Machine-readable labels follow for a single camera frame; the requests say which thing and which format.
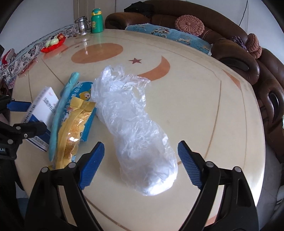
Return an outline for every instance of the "metal screw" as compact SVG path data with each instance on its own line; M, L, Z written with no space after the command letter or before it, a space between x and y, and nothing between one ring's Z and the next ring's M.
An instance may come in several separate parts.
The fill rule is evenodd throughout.
M46 173L48 171L48 167L43 167L42 169L41 169L41 172L43 172L43 173Z
M237 166L237 167L235 167L235 171L236 171L236 172L241 172L242 170L241 170L240 167Z
M76 163L75 162L71 162L70 164L68 164L68 167L69 168L74 168L76 166Z
M209 167L209 168L212 168L214 166L214 164L211 161L207 161L206 166Z

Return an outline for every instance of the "crumpled plastic bag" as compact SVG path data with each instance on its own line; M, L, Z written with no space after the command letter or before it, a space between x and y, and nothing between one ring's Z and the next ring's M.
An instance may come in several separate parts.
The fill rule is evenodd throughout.
M125 75L120 66L107 66L92 84L91 100L96 102L99 120L114 137L122 180L150 196L173 185L178 165L167 135L144 110L144 89L149 82Z

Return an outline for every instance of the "brown leather sofa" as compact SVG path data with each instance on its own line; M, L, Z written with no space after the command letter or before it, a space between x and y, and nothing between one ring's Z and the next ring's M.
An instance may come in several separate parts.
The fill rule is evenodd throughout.
M261 57L255 60L242 47L230 41L231 37L239 36L246 44L248 36L234 22L210 8L179 0L149 0L144 3L154 6L151 18L139 13L113 13L106 18L106 28L124 30L129 25L143 23L175 28L179 16L194 15L199 18L205 26L199 37L213 44L212 57L229 66L253 86L266 140L278 159L284 161L284 65L267 49L263 48Z

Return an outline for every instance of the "metal kettle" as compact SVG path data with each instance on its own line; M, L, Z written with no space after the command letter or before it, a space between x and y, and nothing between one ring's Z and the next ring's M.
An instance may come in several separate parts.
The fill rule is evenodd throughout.
M78 18L74 21L72 35L73 37L83 36L91 33L91 25L86 16Z

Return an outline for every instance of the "black cable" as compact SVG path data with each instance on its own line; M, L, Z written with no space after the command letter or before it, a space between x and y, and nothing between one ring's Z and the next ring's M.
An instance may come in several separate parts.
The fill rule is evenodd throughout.
M244 13L243 13L243 17L242 17L242 19L241 19L241 22L240 22L239 26L241 25L241 23L242 23L242 20L243 20L243 18L244 18L244 15L245 15L245 12L246 12L246 10L247 10L248 1L249 1L249 0L247 0L247 3L246 3L246 8L245 8L245 11L244 11Z

